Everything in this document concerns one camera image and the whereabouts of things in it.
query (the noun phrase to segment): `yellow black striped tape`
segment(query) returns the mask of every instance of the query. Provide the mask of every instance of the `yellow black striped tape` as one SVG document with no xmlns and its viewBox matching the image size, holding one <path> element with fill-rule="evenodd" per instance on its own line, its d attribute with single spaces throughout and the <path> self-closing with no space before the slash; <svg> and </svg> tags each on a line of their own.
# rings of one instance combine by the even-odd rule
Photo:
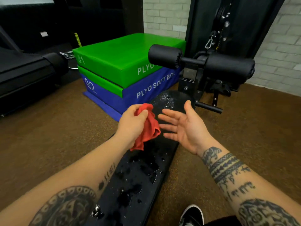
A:
<svg viewBox="0 0 301 226">
<path fill-rule="evenodd" d="M 81 44 L 81 42 L 80 42 L 80 40 L 79 40 L 78 34 L 77 34 L 76 32 L 75 32 L 74 34 L 75 34 L 75 38 L 76 38 L 76 40 L 77 40 L 78 45 L 81 47 L 82 44 Z"/>
</svg>

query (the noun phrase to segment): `hand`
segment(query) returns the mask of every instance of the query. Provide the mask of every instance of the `hand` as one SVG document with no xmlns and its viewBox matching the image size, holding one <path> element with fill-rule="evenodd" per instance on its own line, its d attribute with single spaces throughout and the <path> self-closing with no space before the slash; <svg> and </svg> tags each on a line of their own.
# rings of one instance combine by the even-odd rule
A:
<svg viewBox="0 0 301 226">
<path fill-rule="evenodd" d="M 132 105 L 123 113 L 115 134 L 119 141 L 126 143 L 127 150 L 134 146 L 135 140 L 143 131 L 144 123 L 148 116 L 147 110 L 143 110 L 138 116 L 134 116 L 134 113 L 140 106 Z"/>
<path fill-rule="evenodd" d="M 203 152 L 212 147 L 214 138 L 209 134 L 205 123 L 191 106 L 190 101 L 184 105 L 186 114 L 163 109 L 158 118 L 171 124 L 160 124 L 160 128 L 174 133 L 164 133 L 164 137 L 179 141 L 194 155 L 201 156 Z"/>
</svg>

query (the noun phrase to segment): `red towel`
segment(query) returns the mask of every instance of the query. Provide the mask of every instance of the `red towel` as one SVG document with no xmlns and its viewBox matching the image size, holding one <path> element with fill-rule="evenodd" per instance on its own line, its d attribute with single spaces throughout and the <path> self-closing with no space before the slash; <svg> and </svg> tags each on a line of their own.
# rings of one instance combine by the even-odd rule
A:
<svg viewBox="0 0 301 226">
<path fill-rule="evenodd" d="M 148 117 L 144 123 L 144 128 L 140 136 L 135 140 L 134 146 L 131 148 L 132 150 L 142 150 L 144 149 L 143 142 L 156 138 L 160 135 L 160 127 L 159 122 L 155 119 L 155 114 L 152 112 L 153 105 L 152 104 L 143 104 L 136 110 L 134 113 L 135 116 L 138 116 L 143 110 L 148 110 Z"/>
</svg>

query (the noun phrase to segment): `gym floor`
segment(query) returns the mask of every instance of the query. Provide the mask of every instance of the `gym floor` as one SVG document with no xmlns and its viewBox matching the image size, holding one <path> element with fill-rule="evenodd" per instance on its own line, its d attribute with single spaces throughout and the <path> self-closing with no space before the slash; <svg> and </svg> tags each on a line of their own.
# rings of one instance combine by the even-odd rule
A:
<svg viewBox="0 0 301 226">
<path fill-rule="evenodd" d="M 117 122 L 84 91 L 79 79 L 0 119 L 0 210 L 115 132 Z M 218 106 L 222 114 L 197 108 L 211 134 L 301 204 L 301 97 L 244 84 Z M 200 158 L 179 146 L 169 170 L 148 225 L 175 226 L 193 203 L 205 222 L 233 214 Z"/>
</svg>

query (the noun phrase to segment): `black sneaker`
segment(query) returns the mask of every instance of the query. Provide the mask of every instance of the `black sneaker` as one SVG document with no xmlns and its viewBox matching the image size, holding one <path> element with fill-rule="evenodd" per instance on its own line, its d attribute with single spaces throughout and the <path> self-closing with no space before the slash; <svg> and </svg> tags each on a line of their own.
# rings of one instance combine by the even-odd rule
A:
<svg viewBox="0 0 301 226">
<path fill-rule="evenodd" d="M 188 206 L 181 216 L 179 226 L 203 226 L 204 216 L 197 205 Z"/>
</svg>

